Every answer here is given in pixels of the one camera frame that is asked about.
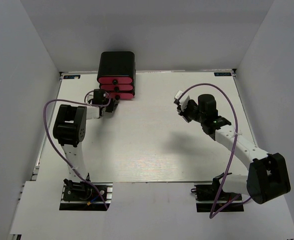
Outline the pink bottom drawer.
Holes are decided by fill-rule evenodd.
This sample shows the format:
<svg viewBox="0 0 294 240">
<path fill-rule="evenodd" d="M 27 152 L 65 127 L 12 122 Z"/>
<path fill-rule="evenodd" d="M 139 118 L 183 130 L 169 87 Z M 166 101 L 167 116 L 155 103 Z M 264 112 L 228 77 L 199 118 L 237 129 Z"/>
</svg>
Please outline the pink bottom drawer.
<svg viewBox="0 0 294 240">
<path fill-rule="evenodd" d="M 120 100 L 131 100 L 134 98 L 134 95 L 130 92 L 109 92 L 107 93 L 107 96 L 109 98 L 114 98 L 115 95 L 120 96 Z"/>
</svg>

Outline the pink drawer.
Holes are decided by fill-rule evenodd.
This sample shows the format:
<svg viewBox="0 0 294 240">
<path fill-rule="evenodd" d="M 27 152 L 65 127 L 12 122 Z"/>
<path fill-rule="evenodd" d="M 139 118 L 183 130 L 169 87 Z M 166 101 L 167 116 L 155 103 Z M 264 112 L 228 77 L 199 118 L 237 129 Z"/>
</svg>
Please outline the pink drawer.
<svg viewBox="0 0 294 240">
<path fill-rule="evenodd" d="M 120 100 L 131 100 L 134 98 L 134 95 L 130 92 L 109 92 L 107 93 L 107 96 L 109 98 L 114 98 L 115 95 L 120 96 Z"/>
<path fill-rule="evenodd" d="M 133 79 L 128 76 L 105 76 L 98 78 L 98 83 L 102 85 L 129 85 Z"/>
<path fill-rule="evenodd" d="M 134 87 L 131 84 L 101 84 L 100 89 L 108 92 L 132 92 Z"/>
</svg>

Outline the pink top drawer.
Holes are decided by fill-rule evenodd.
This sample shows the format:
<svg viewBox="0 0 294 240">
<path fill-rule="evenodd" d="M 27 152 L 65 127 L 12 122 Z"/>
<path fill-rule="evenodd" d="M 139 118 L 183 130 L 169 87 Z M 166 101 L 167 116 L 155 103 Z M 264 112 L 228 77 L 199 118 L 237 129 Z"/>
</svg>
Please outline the pink top drawer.
<svg viewBox="0 0 294 240">
<path fill-rule="evenodd" d="M 98 78 L 98 83 L 102 85 L 129 85 L 133 79 L 128 76 L 105 76 Z"/>
</svg>

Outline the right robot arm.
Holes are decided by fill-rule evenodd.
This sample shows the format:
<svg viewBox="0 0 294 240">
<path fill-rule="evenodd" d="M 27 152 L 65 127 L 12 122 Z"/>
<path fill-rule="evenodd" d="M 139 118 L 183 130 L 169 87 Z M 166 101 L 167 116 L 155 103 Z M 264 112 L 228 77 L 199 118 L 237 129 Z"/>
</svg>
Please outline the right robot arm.
<svg viewBox="0 0 294 240">
<path fill-rule="evenodd" d="M 248 170 L 247 175 L 228 173 L 213 178 L 213 195 L 222 200 L 230 193 L 250 196 L 263 204 L 291 190 L 284 157 L 268 153 L 255 146 L 240 134 L 226 118 L 219 116 L 216 101 L 211 94 L 202 94 L 198 101 L 179 91 L 174 97 L 177 111 L 188 123 L 201 124 L 205 134 L 226 147 Z"/>
</svg>

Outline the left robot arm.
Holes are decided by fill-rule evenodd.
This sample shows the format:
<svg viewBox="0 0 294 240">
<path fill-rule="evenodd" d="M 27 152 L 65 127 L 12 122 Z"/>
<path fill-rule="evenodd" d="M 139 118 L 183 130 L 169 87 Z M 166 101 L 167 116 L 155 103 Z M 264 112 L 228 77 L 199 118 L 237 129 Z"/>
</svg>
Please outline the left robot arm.
<svg viewBox="0 0 294 240">
<path fill-rule="evenodd" d="M 95 89 L 85 95 L 84 102 L 58 99 L 59 106 L 53 127 L 53 137 L 58 141 L 63 153 L 58 153 L 68 165 L 71 180 L 79 179 L 75 194 L 83 200 L 92 195 L 90 174 L 86 169 L 82 142 L 86 135 L 87 120 L 101 119 L 105 113 L 113 113 L 119 103 L 119 96 Z"/>
</svg>

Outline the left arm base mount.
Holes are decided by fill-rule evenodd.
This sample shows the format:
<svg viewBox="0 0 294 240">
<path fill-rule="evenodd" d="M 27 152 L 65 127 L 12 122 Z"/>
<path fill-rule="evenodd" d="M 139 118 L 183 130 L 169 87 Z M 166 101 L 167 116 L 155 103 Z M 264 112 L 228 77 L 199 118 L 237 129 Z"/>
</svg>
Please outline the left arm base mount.
<svg viewBox="0 0 294 240">
<path fill-rule="evenodd" d="M 99 193 L 85 182 L 64 180 L 63 192 L 60 200 L 60 211 L 106 211 L 106 207 L 99 195 L 102 195 L 107 207 L 110 206 L 113 192 L 112 183 L 96 183 Z"/>
</svg>

